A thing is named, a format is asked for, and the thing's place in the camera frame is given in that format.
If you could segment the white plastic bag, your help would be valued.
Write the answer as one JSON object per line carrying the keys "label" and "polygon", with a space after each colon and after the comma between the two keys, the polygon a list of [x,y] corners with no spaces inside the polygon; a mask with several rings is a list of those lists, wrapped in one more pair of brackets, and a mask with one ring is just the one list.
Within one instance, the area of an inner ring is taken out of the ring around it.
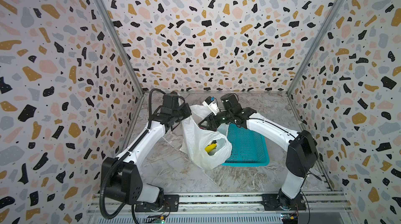
{"label": "white plastic bag", "polygon": [[[184,141],[180,150],[186,153],[199,168],[212,170],[225,163],[231,156],[232,145],[227,138],[229,125],[222,124],[216,132],[203,130],[198,123],[212,111],[201,105],[190,106],[190,109],[192,115],[181,122]],[[207,153],[205,147],[211,143],[216,143],[217,147]]]}

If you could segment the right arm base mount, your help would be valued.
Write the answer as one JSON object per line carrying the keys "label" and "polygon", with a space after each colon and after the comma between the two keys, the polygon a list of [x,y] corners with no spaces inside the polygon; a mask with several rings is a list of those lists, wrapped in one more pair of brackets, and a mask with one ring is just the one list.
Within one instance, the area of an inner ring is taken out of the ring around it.
{"label": "right arm base mount", "polygon": [[276,194],[262,194],[262,205],[265,211],[307,210],[306,200],[301,193],[294,199],[288,198],[281,191]]}

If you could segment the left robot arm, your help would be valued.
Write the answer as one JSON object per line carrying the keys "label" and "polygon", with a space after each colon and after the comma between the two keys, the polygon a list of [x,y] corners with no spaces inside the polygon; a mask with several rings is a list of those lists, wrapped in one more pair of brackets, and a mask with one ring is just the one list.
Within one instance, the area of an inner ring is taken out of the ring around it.
{"label": "left robot arm", "polygon": [[115,158],[106,158],[101,167],[99,205],[105,207],[105,199],[124,205],[150,204],[159,209],[163,205],[164,190],[145,184],[139,169],[158,140],[174,125],[191,116],[188,103],[175,108],[160,106],[150,117],[141,134]]}

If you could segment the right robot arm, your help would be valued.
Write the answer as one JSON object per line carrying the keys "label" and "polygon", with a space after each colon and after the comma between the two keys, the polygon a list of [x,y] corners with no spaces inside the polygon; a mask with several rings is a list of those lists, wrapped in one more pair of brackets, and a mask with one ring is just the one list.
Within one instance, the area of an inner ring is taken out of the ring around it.
{"label": "right robot arm", "polygon": [[222,124],[233,124],[259,133],[280,146],[287,153],[288,173],[279,190],[278,199],[283,204],[293,202],[300,196],[305,179],[318,158],[316,143],[311,133],[306,130],[290,130],[268,120],[253,108],[242,107],[234,93],[226,94],[220,100],[223,108],[218,106],[218,100],[214,97],[204,100],[203,105],[210,109],[211,113],[203,119],[206,124],[199,123],[199,126],[205,130],[216,131]]}

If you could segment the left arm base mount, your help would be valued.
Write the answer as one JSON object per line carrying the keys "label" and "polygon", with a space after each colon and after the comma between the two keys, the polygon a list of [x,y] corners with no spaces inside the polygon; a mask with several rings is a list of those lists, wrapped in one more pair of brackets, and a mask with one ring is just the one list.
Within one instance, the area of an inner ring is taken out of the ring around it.
{"label": "left arm base mount", "polygon": [[154,203],[142,202],[135,206],[136,213],[159,213],[177,212],[179,209],[180,196],[178,194],[165,194],[159,196]]}

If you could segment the yellow banana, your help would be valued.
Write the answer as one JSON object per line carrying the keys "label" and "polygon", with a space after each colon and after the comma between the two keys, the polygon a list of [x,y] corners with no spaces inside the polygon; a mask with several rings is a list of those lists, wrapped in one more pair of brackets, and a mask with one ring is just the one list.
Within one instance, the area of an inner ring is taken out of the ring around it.
{"label": "yellow banana", "polygon": [[205,147],[205,151],[207,153],[210,153],[211,151],[213,151],[215,148],[217,147],[216,143],[211,143],[208,146]]}

